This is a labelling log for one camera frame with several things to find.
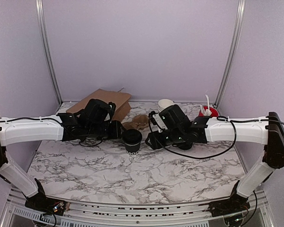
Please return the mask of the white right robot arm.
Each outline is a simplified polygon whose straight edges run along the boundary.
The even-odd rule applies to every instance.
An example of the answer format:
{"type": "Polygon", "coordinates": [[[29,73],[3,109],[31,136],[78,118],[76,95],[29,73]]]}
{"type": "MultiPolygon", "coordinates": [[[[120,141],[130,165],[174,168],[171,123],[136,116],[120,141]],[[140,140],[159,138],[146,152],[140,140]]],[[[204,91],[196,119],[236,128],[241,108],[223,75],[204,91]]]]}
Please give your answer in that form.
{"type": "Polygon", "coordinates": [[[284,167],[284,122],[277,113],[256,118],[234,119],[225,116],[198,116],[190,120],[182,111],[152,111],[149,123],[154,125],[146,139],[153,150],[165,149],[178,155],[177,149],[188,150],[195,144],[230,142],[230,147],[245,144],[247,154],[257,154],[253,166],[234,185],[225,208],[235,212],[253,191],[275,170],[284,167]]]}

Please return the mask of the black takeout coffee cup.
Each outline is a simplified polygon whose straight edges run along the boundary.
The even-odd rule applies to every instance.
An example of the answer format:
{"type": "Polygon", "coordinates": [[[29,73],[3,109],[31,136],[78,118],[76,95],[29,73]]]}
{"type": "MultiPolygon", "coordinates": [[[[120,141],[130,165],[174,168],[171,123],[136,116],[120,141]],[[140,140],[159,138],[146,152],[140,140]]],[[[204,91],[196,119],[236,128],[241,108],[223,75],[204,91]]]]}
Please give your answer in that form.
{"type": "Polygon", "coordinates": [[[122,140],[125,145],[126,152],[130,156],[134,156],[140,150],[142,133],[136,129],[126,130],[123,133],[122,140]]]}

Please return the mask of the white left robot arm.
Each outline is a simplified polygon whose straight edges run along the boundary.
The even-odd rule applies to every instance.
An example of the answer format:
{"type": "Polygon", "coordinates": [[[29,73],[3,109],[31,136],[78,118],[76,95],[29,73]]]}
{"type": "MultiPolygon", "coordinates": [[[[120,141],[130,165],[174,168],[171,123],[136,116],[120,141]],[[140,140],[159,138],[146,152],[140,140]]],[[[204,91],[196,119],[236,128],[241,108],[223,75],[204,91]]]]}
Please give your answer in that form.
{"type": "Polygon", "coordinates": [[[71,113],[36,118],[0,117],[0,175],[20,189],[39,210],[47,210],[50,199],[42,191],[42,186],[7,153],[7,146],[43,140],[115,140],[121,138],[124,131],[119,121],[103,119],[79,122],[78,117],[71,113]]]}

